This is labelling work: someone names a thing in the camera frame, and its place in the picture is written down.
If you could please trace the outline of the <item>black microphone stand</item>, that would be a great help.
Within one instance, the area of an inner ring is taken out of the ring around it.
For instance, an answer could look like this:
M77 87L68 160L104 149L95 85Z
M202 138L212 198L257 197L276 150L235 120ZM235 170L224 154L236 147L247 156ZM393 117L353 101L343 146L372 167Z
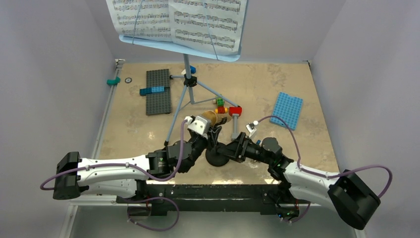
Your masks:
M218 138L222 126L213 126L209 128L207 133L208 146L205 154L207 162L214 167L222 167L229 162L229 158L222 153L222 150L226 147L226 144L219 142Z

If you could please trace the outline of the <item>gold microphone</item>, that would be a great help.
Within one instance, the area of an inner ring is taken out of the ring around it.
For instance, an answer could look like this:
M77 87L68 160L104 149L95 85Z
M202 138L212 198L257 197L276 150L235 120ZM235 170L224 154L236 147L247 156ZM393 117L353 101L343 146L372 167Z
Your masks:
M210 126L223 125L232 120L232 117L229 114L217 114L210 110L203 112L201 116L210 121Z

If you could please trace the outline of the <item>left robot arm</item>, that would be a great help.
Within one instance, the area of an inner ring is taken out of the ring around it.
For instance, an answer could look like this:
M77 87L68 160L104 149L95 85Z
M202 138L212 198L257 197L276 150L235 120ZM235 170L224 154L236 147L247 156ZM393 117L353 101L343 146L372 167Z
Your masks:
M108 194L136 203L146 200L147 180L168 181L188 172L204 150L217 144L221 126L210 127L202 136L188 129L190 139L131 158L94 160L68 152L57 164L53 198L70 200L82 194Z

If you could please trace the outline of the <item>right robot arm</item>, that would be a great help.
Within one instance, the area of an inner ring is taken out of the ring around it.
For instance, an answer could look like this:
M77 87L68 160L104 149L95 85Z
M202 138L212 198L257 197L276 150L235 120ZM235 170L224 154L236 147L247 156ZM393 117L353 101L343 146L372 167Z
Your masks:
M309 174L308 168L298 166L283 154L274 137L256 144L242 132L234 141L227 145L219 143L214 149L223 160L241 163L252 159L267 164L268 173L279 182L273 194L275 204L299 200L318 204L335 211L347 225L358 230L365 228L381 204L379 196L357 174Z

